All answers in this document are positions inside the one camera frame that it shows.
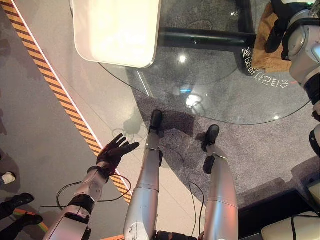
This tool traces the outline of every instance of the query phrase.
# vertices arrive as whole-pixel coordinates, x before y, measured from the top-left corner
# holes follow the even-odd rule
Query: black rubber boot
[[[206,134],[205,134],[205,139],[201,146],[202,150],[205,153],[207,152],[207,145],[211,146],[216,143],[219,132],[220,132],[220,128],[218,125],[214,124],[208,128],[208,131],[206,131]]]
[[[33,200],[35,200],[35,198],[31,194],[22,193],[20,195],[14,196],[9,201],[6,201],[6,203],[8,203],[10,208],[12,210],[14,210],[22,205],[26,205],[28,203],[31,203]]]
[[[39,215],[25,214],[21,218],[19,218],[17,221],[15,221],[15,223],[24,228],[25,226],[29,226],[29,225],[38,225],[42,223],[43,220],[44,219]]]
[[[149,133],[151,130],[156,130],[157,133],[159,132],[162,119],[163,119],[163,114],[160,110],[154,110],[152,112],[151,119],[150,119]]]

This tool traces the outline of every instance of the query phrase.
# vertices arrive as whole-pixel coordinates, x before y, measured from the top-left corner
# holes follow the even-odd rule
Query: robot
[[[303,0],[271,0],[279,20],[270,33],[266,52],[274,52],[282,43],[282,59],[292,61],[290,74],[308,94],[313,104],[313,117],[320,122],[320,19],[316,9],[320,0],[309,9]],[[156,232],[159,194],[159,167],[163,154],[159,150],[162,113],[152,113],[149,134],[144,148],[141,172],[133,191],[124,224],[126,240],[168,239],[165,232]],[[217,125],[211,126],[202,149],[207,153],[203,171],[211,174],[209,197],[206,204],[204,232],[199,240],[238,240],[238,205],[236,191],[227,156],[215,145],[219,134]],[[120,134],[97,157],[97,164],[74,193],[44,240],[87,240],[88,227],[95,203],[101,198],[103,186],[114,174],[121,157],[139,146],[135,142],[121,145],[126,139]],[[320,124],[310,133],[310,144],[320,156]],[[184,239],[195,239],[184,236]]]

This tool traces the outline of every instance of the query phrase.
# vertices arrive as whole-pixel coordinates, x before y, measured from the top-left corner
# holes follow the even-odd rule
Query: round glass tabletop
[[[162,0],[160,29],[191,30],[191,35],[192,30],[254,34],[269,2]],[[165,104],[232,124],[275,121],[309,102],[289,72],[265,73],[246,64],[253,54],[250,47],[219,50],[165,45],[159,37],[155,60],[147,68],[105,63],[101,66],[119,80]]]

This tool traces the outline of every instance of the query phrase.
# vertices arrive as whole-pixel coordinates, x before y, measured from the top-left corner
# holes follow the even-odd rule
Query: black metal frame
[[[251,1],[235,0],[240,32],[227,32],[201,29],[160,27],[158,45],[160,47],[207,49],[235,52],[239,49],[253,48],[256,34],[252,19]]]

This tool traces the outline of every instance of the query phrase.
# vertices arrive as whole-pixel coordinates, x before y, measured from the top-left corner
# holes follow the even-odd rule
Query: silver robot leg
[[[151,126],[153,118],[157,117],[154,114],[155,112],[151,117]],[[162,160],[159,141],[158,130],[151,127],[144,148],[140,176],[133,190],[126,214],[123,229],[125,240],[150,240],[155,235],[158,214],[159,167]]]
[[[214,162],[205,211],[203,240],[238,240],[238,204],[227,156],[214,144],[207,145],[206,149],[207,158]]]

